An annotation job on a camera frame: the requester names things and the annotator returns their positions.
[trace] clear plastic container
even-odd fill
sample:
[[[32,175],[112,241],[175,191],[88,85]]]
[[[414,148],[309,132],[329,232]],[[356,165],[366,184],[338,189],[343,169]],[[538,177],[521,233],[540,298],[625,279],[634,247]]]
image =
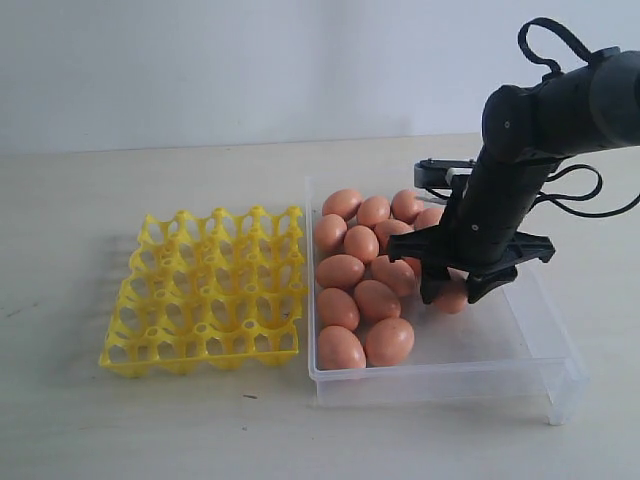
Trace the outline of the clear plastic container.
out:
[[[415,346],[399,366],[322,370],[316,357],[321,326],[316,318],[313,226],[322,203],[336,190],[356,188],[365,197],[389,199],[413,185],[413,166],[385,171],[340,171],[307,178],[309,258],[309,375],[321,406],[401,404],[478,397],[547,395],[549,423],[565,423],[579,404],[588,376],[549,295],[530,264],[518,279],[494,290],[465,312],[447,316],[404,299],[402,316],[415,329]]]

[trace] robotic arm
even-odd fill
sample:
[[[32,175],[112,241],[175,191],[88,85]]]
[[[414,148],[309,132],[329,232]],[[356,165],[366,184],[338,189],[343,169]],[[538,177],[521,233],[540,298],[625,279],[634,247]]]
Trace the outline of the robotic arm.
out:
[[[530,26],[558,35],[586,65],[563,73],[558,63],[538,57],[527,44]],[[547,237],[517,231],[527,213],[549,201],[578,216],[603,218],[624,213],[640,203],[585,213],[560,200],[588,200],[602,188],[600,174],[588,165],[572,165],[556,173],[562,161],[588,152],[640,145],[640,52],[610,47],[589,51],[561,24],[536,18],[518,34],[518,44],[531,62],[550,72],[528,88],[503,85],[487,100],[482,115],[484,145],[476,160],[423,160],[414,167],[414,184],[447,200],[440,223],[394,235],[388,244],[392,261],[421,260],[420,293],[431,303],[450,281],[447,267],[468,272],[469,303],[517,277],[516,265],[548,262],[555,249]],[[548,195],[546,182],[577,169],[598,176],[596,188],[582,196]],[[435,190],[450,189],[446,197]]]

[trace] egg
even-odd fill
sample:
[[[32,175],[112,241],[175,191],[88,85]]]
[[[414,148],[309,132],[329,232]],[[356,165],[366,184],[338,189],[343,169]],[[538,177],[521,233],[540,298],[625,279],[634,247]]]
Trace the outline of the egg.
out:
[[[423,228],[433,227],[440,223],[444,209],[437,207],[425,208],[416,217],[416,221],[413,222],[413,228],[420,230]]]
[[[422,210],[424,210],[424,203],[416,199],[416,192],[413,190],[400,190],[391,200],[393,216],[408,224],[415,222]]]
[[[376,233],[376,237],[378,237],[378,242],[380,242],[380,249],[384,251],[387,248],[387,243],[389,243],[389,237],[391,235],[402,235],[403,233],[413,232],[413,227],[400,220],[389,218],[378,223],[374,228],[374,232]]]
[[[367,334],[365,352],[371,365],[391,367],[404,362],[415,342],[413,327],[403,318],[386,318]]]
[[[327,288],[320,292],[316,298],[316,308],[324,326],[338,325],[353,331],[360,323],[355,300],[338,288]]]
[[[356,286],[353,298],[360,314],[369,323],[400,316],[400,299],[389,287],[377,280],[364,280]]]
[[[367,198],[358,208],[357,219],[360,225],[373,228],[391,215],[389,200],[381,195]]]
[[[362,280],[364,263],[351,255],[325,258],[316,267],[316,280],[322,288],[347,290]]]
[[[362,261],[365,265],[380,253],[376,234],[369,227],[356,225],[344,237],[344,252]]]
[[[467,285],[463,278],[453,278],[444,284],[432,305],[450,315],[462,312],[467,306]]]
[[[365,368],[367,358],[360,340],[344,327],[331,325],[318,335],[318,361],[326,370]]]
[[[371,262],[371,276],[384,283],[399,297],[411,295],[416,290],[415,273],[404,260],[391,262],[387,255],[377,257]]]
[[[338,190],[327,197],[322,205],[322,215],[335,213],[344,220],[351,220],[362,203],[362,195],[353,188]]]
[[[347,222],[335,213],[321,217],[313,229],[315,245],[325,253],[335,252],[347,233]]]
[[[407,262],[407,264],[411,267],[411,270],[413,270],[413,273],[415,273],[416,278],[422,278],[422,265],[420,264],[419,258],[403,257],[402,260]]]

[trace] table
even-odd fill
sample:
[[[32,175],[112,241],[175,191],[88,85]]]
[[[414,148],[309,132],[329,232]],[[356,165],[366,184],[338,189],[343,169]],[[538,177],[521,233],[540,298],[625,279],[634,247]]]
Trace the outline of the table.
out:
[[[523,225],[557,247],[540,272],[592,375],[562,427],[543,422],[535,399],[317,408],[306,349],[280,369],[187,377],[129,380],[97,366],[145,213],[302,205],[307,174],[372,174],[479,146],[458,135],[0,159],[0,476],[637,478],[640,209],[585,220],[545,205]],[[583,158],[606,181],[586,209],[637,193],[638,155]],[[577,193],[590,181],[553,185]]]

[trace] yellow egg tray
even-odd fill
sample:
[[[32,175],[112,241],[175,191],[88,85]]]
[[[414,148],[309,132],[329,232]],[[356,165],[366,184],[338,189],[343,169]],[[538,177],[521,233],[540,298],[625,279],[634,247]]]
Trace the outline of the yellow egg tray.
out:
[[[181,210],[167,222],[147,215],[129,259],[100,355],[127,377],[152,367],[176,374],[209,363],[240,367],[255,358],[282,365],[298,353],[294,322],[306,298],[302,211],[254,206],[245,215]]]

